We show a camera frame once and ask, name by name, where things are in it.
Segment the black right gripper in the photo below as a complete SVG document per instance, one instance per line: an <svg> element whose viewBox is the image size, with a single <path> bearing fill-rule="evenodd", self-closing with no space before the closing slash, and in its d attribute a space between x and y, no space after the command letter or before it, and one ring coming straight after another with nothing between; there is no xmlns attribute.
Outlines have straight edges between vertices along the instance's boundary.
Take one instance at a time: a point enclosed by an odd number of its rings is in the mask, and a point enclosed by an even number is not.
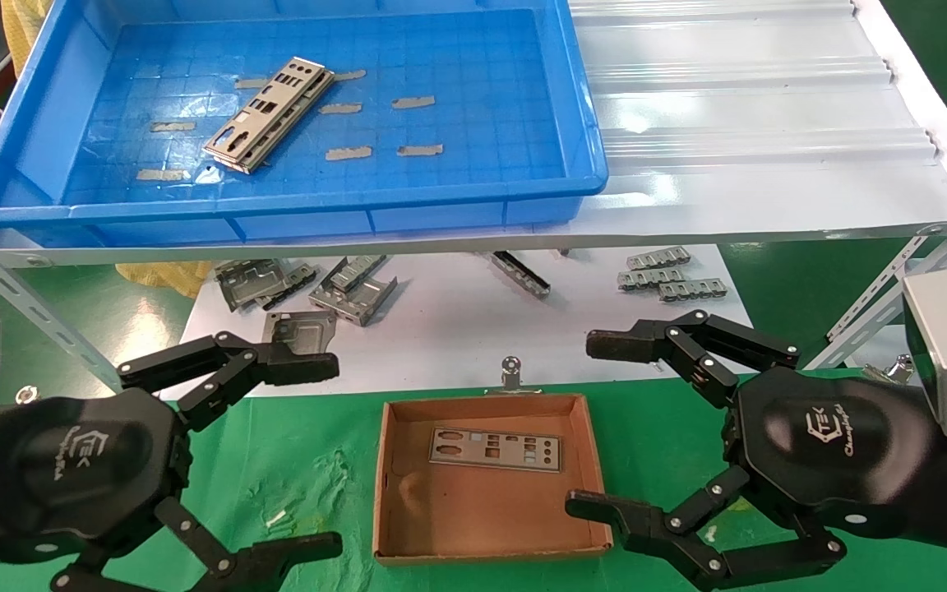
<svg viewBox="0 0 947 592"><path fill-rule="evenodd" d="M699 591L826 573L847 549L823 525L947 548L947 435L917 387L797 373L797 346L703 310L591 331L586 354L664 363L714 408L732 407L723 434L737 465L670 512L581 488L565 499L567 515L609 525L625 551L663 559ZM721 358L766 372L739 386ZM797 537L728 551L707 544L700 529L743 492Z"/></svg>

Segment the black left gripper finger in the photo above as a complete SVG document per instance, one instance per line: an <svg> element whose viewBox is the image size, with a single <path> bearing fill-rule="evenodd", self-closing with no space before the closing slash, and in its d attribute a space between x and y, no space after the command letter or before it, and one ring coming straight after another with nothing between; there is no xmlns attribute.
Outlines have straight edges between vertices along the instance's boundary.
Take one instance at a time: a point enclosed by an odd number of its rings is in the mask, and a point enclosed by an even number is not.
<svg viewBox="0 0 947 592"><path fill-rule="evenodd" d="M339 376L335 354L295 354L282 342L248 342L229 332L182 342L118 367L123 387L148 393L198 380L177 414L200 432L259 385L311 385Z"/></svg>

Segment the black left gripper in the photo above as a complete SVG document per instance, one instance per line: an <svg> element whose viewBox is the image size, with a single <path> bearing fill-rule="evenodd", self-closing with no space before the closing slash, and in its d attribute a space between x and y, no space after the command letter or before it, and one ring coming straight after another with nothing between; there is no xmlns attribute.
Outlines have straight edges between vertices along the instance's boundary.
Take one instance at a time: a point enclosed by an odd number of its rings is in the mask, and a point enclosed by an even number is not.
<svg viewBox="0 0 947 592"><path fill-rule="evenodd" d="M278 591L293 567L343 552L337 532L227 551L178 499L191 464L179 416L137 390L0 407L0 563L81 553L52 591L147 591L102 570L166 527L206 567L191 591Z"/></svg>

